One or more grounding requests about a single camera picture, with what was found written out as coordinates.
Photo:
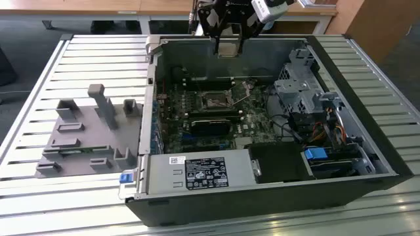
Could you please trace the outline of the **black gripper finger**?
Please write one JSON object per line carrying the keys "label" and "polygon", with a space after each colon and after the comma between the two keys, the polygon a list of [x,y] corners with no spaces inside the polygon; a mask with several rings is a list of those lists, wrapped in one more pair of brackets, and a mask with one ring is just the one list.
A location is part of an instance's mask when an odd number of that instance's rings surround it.
{"label": "black gripper finger", "polygon": [[241,15],[240,17],[240,34],[239,34],[239,49],[237,54],[243,53],[243,46],[247,39],[257,37],[264,27],[256,13],[252,15]]}
{"label": "black gripper finger", "polygon": [[221,35],[221,23],[219,15],[223,15],[223,7],[220,0],[197,1],[197,15],[203,28],[203,33],[215,41],[213,54],[219,54],[219,43]]}

